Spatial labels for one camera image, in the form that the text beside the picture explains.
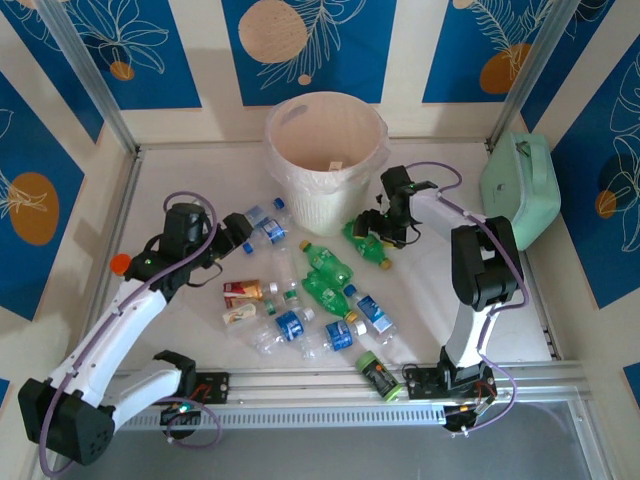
clear plastic bottle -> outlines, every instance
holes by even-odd
[[[384,313],[370,295],[358,292],[352,284],[345,287],[344,294],[355,301],[360,311],[367,318],[369,331],[376,342],[384,345],[398,332],[389,316]]]
[[[253,346],[263,354],[273,353],[280,344],[297,341],[304,333],[304,323],[310,322],[315,312],[310,308],[289,310],[273,322],[259,327],[253,335]]]
[[[248,254],[281,241],[286,236],[291,224],[291,214],[285,208],[284,201],[280,197],[269,204],[250,208],[244,216],[253,226],[251,237],[242,245]]]
[[[353,345],[354,340],[367,333],[362,320],[347,323],[344,320],[330,323],[320,331],[308,333],[297,342],[306,360],[320,358],[327,352],[337,352]]]
[[[272,253],[273,270],[275,271],[275,279],[278,282],[278,288],[282,292],[284,301],[294,297],[298,298],[298,275],[293,263],[291,249],[287,246],[278,246]]]

bottle cap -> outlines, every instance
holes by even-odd
[[[358,318],[358,314],[352,311],[350,311],[344,316],[344,319],[347,321],[347,323],[353,323],[356,321],[357,318]]]
[[[391,265],[393,265],[393,262],[391,262],[391,260],[389,260],[388,258],[385,258],[380,262],[380,268],[383,270],[389,270],[391,268]]]
[[[111,267],[111,271],[116,275],[122,276],[129,269],[129,265],[131,265],[131,257],[126,253],[119,253],[111,259],[111,263],[109,266]]]
[[[356,289],[355,285],[353,284],[349,284],[346,287],[344,287],[344,294],[347,297],[350,297],[351,295],[353,295],[354,293],[356,293],[358,290]]]
[[[356,327],[356,335],[364,335],[367,333],[367,326],[362,320],[356,320],[353,322],[353,326]]]
[[[304,316],[307,317],[308,321],[313,320],[316,316],[316,312],[314,312],[312,308],[305,308],[302,312],[304,313]]]

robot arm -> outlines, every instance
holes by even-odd
[[[409,245],[407,228],[424,223],[451,242],[452,281],[460,307],[434,381],[438,394],[460,395],[490,375],[480,357],[485,346],[478,349],[479,340],[491,335],[497,315],[490,312],[512,299],[517,281],[483,230],[439,201],[437,185],[412,182],[404,166],[390,168],[381,179],[387,199],[379,196],[378,203],[384,212],[368,210],[359,215],[354,235],[366,236],[372,230],[382,240],[404,248]],[[504,217],[473,216],[494,233],[522,275],[511,223]]]
[[[251,235],[252,227],[243,215],[231,214],[224,224],[226,228],[216,226],[213,240],[205,247],[212,226],[201,206],[177,203],[167,211],[163,233],[133,258],[116,296],[78,347],[45,382],[29,379],[20,389],[18,401],[31,441],[40,442],[45,415],[54,395],[59,395],[46,447],[89,465],[131,417],[164,397],[188,397],[193,392],[195,362],[169,351],[156,355],[140,372],[118,383],[111,380],[146,326],[189,282],[191,272],[211,267]],[[152,250],[157,241],[158,249]],[[183,265],[153,281],[178,263]],[[144,288],[149,281],[153,283]],[[123,304],[136,292],[133,300]]]

green bottle label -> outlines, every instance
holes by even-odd
[[[311,266],[316,270],[320,270],[328,259],[333,257],[333,254],[329,251],[329,249],[325,248],[316,256],[311,259]]]
[[[336,292],[334,292],[330,288],[327,288],[324,292],[322,292],[322,295],[320,295],[320,303],[329,303],[335,296]]]

metal pole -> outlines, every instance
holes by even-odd
[[[34,3],[42,21],[51,32],[51,36],[60,47],[96,108],[111,126],[123,148],[135,155],[138,144],[122,118],[120,108],[107,83],[102,78],[98,67],[67,15],[65,7],[57,0],[35,0]]]
[[[520,112],[531,94],[540,74],[549,61],[556,45],[560,41],[567,24],[580,5],[581,0],[555,0],[549,16],[545,20],[540,33],[533,42],[531,51],[520,69],[511,90],[507,94],[500,116],[491,131],[487,142],[493,150],[500,135],[509,128],[515,116]]]

